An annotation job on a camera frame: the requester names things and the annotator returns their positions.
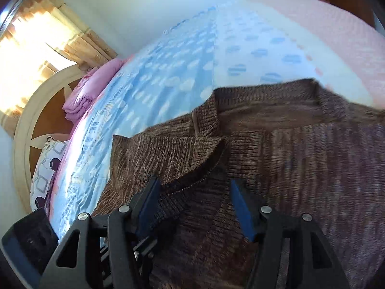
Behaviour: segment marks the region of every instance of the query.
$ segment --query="blue bed sheet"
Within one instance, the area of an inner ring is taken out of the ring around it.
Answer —
[[[50,222],[61,239],[92,213],[109,179],[112,135],[191,112],[219,86],[317,77],[305,54],[244,3],[185,20],[126,63],[79,123],[53,188]]]

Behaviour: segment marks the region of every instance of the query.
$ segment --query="curved headboard frame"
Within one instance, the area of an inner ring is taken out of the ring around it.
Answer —
[[[42,149],[47,136],[52,136],[60,141],[69,139],[68,134],[61,133],[45,134],[32,138],[36,123],[49,101],[63,88],[66,99],[72,92],[69,84],[81,79],[84,75],[85,72],[81,71],[77,64],[55,73],[34,92],[19,118],[13,142],[13,180],[27,213],[32,211],[30,187],[32,183],[31,169],[34,169],[30,163],[30,147]]]

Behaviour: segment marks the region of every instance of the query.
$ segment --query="sweater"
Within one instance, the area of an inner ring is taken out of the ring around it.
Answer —
[[[276,210],[312,214],[350,286],[364,288],[385,257],[384,118],[314,80],[215,89],[191,114],[113,136],[94,215],[127,204],[156,174],[156,221],[179,225],[155,257],[152,285],[243,288],[257,244],[242,235],[230,201],[230,178],[239,177]]]

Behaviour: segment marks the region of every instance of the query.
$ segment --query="wooden headboard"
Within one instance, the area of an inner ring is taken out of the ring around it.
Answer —
[[[47,79],[34,92],[17,123],[13,141],[13,179],[20,200],[30,213],[32,176],[47,136],[69,139],[72,122],[65,119],[65,99],[85,75],[78,65],[67,67]]]

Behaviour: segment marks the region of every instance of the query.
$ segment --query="patterned pillow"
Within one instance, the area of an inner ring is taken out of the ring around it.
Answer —
[[[30,199],[32,211],[44,206],[45,198],[53,184],[53,174],[59,168],[67,144],[68,141],[61,142],[47,137],[32,177]]]

